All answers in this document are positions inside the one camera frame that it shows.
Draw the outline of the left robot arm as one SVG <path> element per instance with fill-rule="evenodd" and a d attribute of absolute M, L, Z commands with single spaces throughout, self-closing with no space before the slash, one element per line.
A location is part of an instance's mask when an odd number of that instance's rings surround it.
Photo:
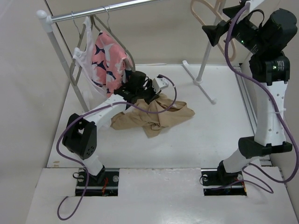
<path fill-rule="evenodd" d="M 88 169 L 88 180 L 99 185 L 104 181 L 105 166 L 96 155 L 97 132 L 100 127 L 106 125 L 116 114 L 125 111 L 143 99 L 147 104 L 158 98 L 163 88 L 167 88 L 168 81 L 161 75 L 149 79 L 145 73 L 133 72 L 129 80 L 122 84 L 113 94 L 101 103 L 97 108 L 108 108 L 91 113 L 78 120 L 64 134 L 62 144 Z"/>

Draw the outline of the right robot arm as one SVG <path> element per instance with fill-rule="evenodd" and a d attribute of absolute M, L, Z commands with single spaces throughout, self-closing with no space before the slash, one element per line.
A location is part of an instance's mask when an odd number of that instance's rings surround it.
<path fill-rule="evenodd" d="M 212 45 L 226 35 L 225 43 L 237 40 L 252 54 L 249 81 L 256 85 L 257 125 L 254 136 L 238 141 L 238 149 L 219 163 L 217 181 L 226 184 L 233 175 L 258 157 L 298 151 L 290 130 L 283 120 L 284 100 L 290 79 L 290 61 L 283 50 L 297 34 L 297 18 L 285 9 L 274 11 L 256 26 L 250 21 L 253 11 L 249 2 L 223 9 L 229 18 L 217 25 L 203 26 Z"/>

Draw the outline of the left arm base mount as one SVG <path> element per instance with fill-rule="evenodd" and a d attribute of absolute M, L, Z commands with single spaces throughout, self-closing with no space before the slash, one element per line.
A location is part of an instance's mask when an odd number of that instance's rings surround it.
<path fill-rule="evenodd" d="M 91 175 L 85 196 L 118 196 L 119 174 L 119 169 L 109 168 L 105 171 L 100 183 Z M 78 172 L 73 173 L 72 177 L 77 181 L 75 196 L 82 196 L 86 185 L 86 172 L 83 169 L 79 169 Z"/>

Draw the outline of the beige t shirt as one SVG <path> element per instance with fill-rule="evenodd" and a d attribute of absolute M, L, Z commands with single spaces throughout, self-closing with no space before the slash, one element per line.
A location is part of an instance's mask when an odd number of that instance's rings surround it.
<path fill-rule="evenodd" d="M 111 127 L 114 130 L 126 130 L 141 127 L 148 138 L 158 136 L 162 130 L 174 127 L 191 119 L 195 112 L 187 106 L 184 101 L 176 101 L 171 105 L 173 100 L 165 94 L 160 94 L 157 99 L 147 104 L 140 99 L 135 104 L 145 111 L 133 109 L 129 112 L 120 112 L 111 119 Z"/>

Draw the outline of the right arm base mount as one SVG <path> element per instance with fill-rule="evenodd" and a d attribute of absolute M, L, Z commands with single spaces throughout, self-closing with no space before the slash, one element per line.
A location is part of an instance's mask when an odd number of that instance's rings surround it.
<path fill-rule="evenodd" d="M 204 196 L 246 196 L 245 184 L 241 180 L 241 172 L 221 179 L 216 168 L 203 168 L 199 182 L 203 186 Z"/>

